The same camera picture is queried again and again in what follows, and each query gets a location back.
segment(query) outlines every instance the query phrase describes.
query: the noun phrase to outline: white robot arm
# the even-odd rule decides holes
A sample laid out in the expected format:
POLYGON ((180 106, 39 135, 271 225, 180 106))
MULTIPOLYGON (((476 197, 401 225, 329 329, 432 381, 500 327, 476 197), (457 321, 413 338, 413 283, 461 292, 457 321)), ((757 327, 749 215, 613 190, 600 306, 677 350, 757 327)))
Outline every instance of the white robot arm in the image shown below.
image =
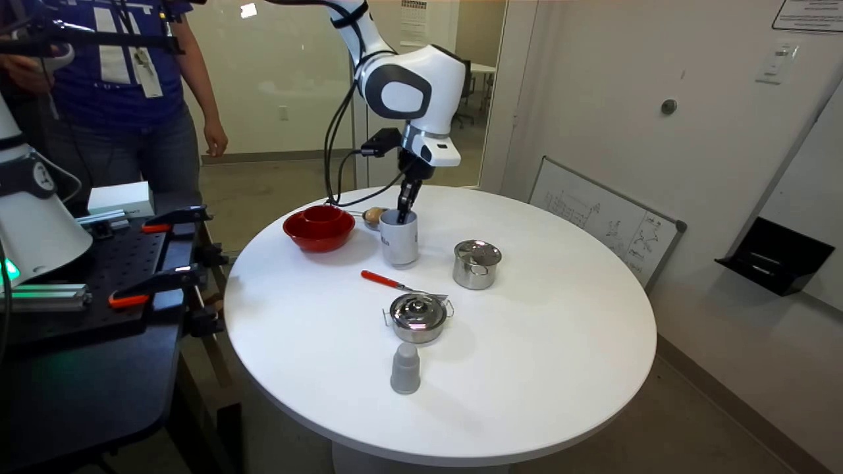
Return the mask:
POLYGON ((341 31, 359 92, 384 118, 404 118, 397 210, 405 215, 422 179, 432 168, 454 168, 461 155, 451 143, 451 121, 470 80, 470 63, 444 48, 426 44, 396 52, 379 35, 366 0, 270 0, 280 5, 326 5, 341 31))

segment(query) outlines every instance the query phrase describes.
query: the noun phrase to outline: blue shirt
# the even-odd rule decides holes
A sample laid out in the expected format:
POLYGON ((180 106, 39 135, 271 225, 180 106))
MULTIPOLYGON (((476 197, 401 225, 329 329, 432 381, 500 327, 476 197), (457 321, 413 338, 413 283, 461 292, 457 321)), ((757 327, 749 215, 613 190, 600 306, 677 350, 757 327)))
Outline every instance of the blue shirt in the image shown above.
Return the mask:
MULTIPOLYGON (((188 0, 46 0, 54 15, 97 31, 164 36, 160 3, 185 19, 188 0)), ((164 48, 73 44, 73 60, 55 72, 55 107, 64 121, 148 132, 185 107, 180 57, 164 48)))

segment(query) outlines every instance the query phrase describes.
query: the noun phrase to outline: table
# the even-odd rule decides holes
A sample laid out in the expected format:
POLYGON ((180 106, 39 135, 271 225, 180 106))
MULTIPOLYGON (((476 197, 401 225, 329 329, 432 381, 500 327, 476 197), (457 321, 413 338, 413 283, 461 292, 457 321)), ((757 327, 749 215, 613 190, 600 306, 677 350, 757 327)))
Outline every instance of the table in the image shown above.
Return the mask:
MULTIPOLYGON (((350 202, 371 190, 345 194, 350 202)), ((612 422, 657 355, 650 304, 598 240, 528 202, 466 186, 422 186, 422 259, 390 269, 362 210, 396 209, 397 190, 350 209, 350 242, 301 252, 282 219, 230 272, 231 348, 267 394, 350 450, 416 467, 508 467, 549 456, 612 422), (504 252, 491 289, 451 279, 454 246, 476 236, 504 252), (383 312, 397 289, 445 292, 454 319, 422 346, 422 388, 390 389, 397 338, 383 312)))
MULTIPOLYGON (((166 242, 160 269, 192 264, 192 225, 180 229, 185 236, 166 242)), ((174 313, 166 323, 2 360, 0 471, 73 471, 160 426, 192 471, 234 471, 180 359, 183 304, 180 289, 155 292, 148 312, 174 313)))

